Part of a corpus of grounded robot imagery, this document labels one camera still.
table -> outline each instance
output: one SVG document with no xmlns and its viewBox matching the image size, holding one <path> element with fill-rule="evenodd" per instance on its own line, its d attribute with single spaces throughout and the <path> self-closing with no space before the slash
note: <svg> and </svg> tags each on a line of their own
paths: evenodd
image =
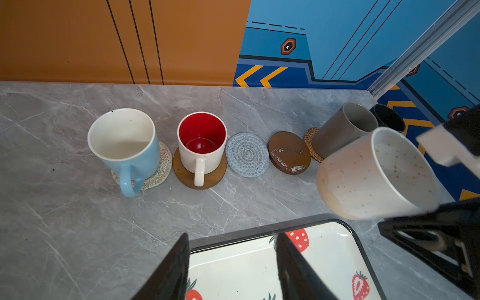
<svg viewBox="0 0 480 300">
<path fill-rule="evenodd" d="M 0 298 L 127 300 L 181 233 L 191 240 L 318 214 L 319 163 L 298 176 L 270 164 L 260 177 L 230 169 L 205 191 L 171 172 L 160 186 L 125 198 L 89 150 L 92 122 L 136 108 L 172 152 L 188 113 L 218 115 L 228 135 L 277 131 L 303 137 L 346 101 L 368 108 L 367 91 L 134 84 L 0 83 Z M 451 201 L 443 189 L 443 202 Z M 469 299 L 419 259 L 381 237 L 379 220 L 348 221 L 389 300 Z"/>
</svg>

mug handle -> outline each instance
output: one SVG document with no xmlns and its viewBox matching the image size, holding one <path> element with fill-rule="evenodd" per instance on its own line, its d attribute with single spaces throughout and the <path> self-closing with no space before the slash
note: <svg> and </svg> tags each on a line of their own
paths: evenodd
<svg viewBox="0 0 480 300">
<path fill-rule="evenodd" d="M 203 186 L 205 180 L 205 158 L 195 160 L 195 186 Z"/>
<path fill-rule="evenodd" d="M 135 186 L 132 187 L 132 165 L 123 164 L 120 167 L 120 189 L 125 197 L 133 197 L 140 192 L 145 179 L 134 179 Z"/>
</svg>

light blue mug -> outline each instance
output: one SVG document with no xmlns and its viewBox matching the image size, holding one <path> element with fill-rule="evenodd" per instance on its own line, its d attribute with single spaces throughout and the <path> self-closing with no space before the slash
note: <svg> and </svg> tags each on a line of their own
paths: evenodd
<svg viewBox="0 0 480 300">
<path fill-rule="evenodd" d="M 109 111 L 93 122 L 87 136 L 90 150 L 120 174 L 125 197 L 133 197 L 160 161 L 160 147 L 152 119 L 133 108 Z"/>
</svg>

brown wall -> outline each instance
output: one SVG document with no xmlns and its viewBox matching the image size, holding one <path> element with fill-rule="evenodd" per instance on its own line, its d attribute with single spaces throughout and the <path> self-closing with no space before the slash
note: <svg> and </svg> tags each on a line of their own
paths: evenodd
<svg viewBox="0 0 480 300">
<path fill-rule="evenodd" d="M 0 80 L 232 85 L 249 9 L 250 0 L 0 1 Z"/>
</svg>

blue mug handle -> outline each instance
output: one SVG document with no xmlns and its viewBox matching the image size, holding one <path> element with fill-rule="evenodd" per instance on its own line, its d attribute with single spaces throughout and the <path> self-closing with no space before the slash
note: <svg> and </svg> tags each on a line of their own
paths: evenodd
<svg viewBox="0 0 480 300">
<path fill-rule="evenodd" d="M 145 179 L 138 178 L 134 179 L 135 186 L 132 186 L 132 165 L 131 164 L 122 164 L 120 167 L 120 189 L 122 194 L 125 197 L 136 196 L 142 186 L 144 185 Z"/>
</svg>

